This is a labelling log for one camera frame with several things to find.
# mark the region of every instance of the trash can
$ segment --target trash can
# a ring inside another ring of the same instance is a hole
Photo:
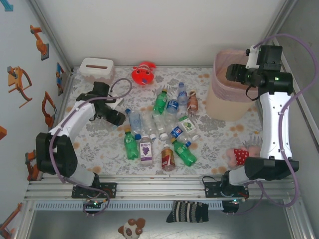
[[[216,55],[206,99],[206,111],[211,118],[237,121],[254,104],[254,101],[251,101],[245,94],[248,86],[226,79],[229,65],[246,65],[247,61],[248,56],[245,51],[229,49],[222,50]],[[248,95],[252,99],[257,97],[258,88],[251,88]]]

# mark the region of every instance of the gray floor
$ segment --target gray floor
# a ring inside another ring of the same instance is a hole
[[[241,205],[243,211],[253,205]],[[82,212],[36,212],[29,239],[123,239],[117,230],[130,218],[144,218],[140,239],[289,239],[285,212],[268,202],[244,216],[209,211],[209,222],[166,223],[169,211],[106,212],[86,218]]]

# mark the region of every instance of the green bottle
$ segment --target green bottle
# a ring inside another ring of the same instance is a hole
[[[131,128],[125,129],[124,145],[126,150],[126,155],[129,160],[134,160],[139,158],[140,154],[138,151],[138,145],[135,142],[133,135],[131,134]]]
[[[184,161],[185,165],[190,167],[196,161],[196,157],[189,151],[185,144],[178,142],[176,138],[172,138],[171,142],[177,155]]]
[[[155,101],[153,111],[158,111],[159,114],[163,114],[167,101],[167,89],[163,89],[158,95]]]

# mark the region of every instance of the plastic bottle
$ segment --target plastic bottle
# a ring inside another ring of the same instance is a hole
[[[131,134],[131,129],[125,129],[124,145],[126,150],[126,155],[129,160],[134,160],[139,157],[138,145]]]
[[[187,102],[187,111],[190,114],[195,114],[198,112],[198,100],[196,97],[196,90],[191,90],[189,93],[189,98]]]
[[[168,134],[165,128],[164,117],[160,115],[158,111],[153,111],[153,118],[159,132],[159,138],[162,141],[166,140],[168,138]]]
[[[167,172],[170,172],[176,168],[174,153],[168,144],[164,144],[164,148],[161,151],[161,168]]]
[[[167,104],[166,112],[165,112],[165,121],[176,122],[176,115],[178,111],[178,102],[177,97],[173,97]]]
[[[184,82],[178,84],[178,103],[180,106],[187,106],[187,92]]]
[[[142,118],[142,128],[145,131],[146,134],[149,135],[151,140],[156,139],[156,124],[154,122],[152,113],[149,111],[144,111],[141,113],[141,118]]]
[[[181,117],[178,120],[178,125],[184,132],[187,133],[188,137],[191,139],[191,142],[195,142],[200,139],[200,135],[197,134],[197,128],[194,122],[188,116]]]
[[[188,141],[187,135],[185,132],[177,125],[175,122],[169,122],[167,124],[168,132],[171,134],[173,138],[176,138],[179,142],[189,147],[191,142]]]
[[[132,132],[135,135],[135,140],[140,140],[142,132],[140,113],[138,111],[132,111],[130,109],[126,109],[125,113],[129,116],[130,126]]]
[[[172,138],[171,142],[174,146],[174,151],[184,161],[186,166],[190,167],[197,161],[185,144],[178,142],[175,138]]]
[[[153,164],[152,140],[147,134],[140,141],[141,164]]]
[[[163,89],[156,98],[153,110],[158,111],[160,114],[163,114],[166,102],[167,102],[167,89]]]

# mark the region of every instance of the white tissue box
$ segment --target white tissue box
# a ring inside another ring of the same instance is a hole
[[[107,59],[85,58],[79,71],[89,82],[99,81],[110,84],[115,76],[114,62]]]

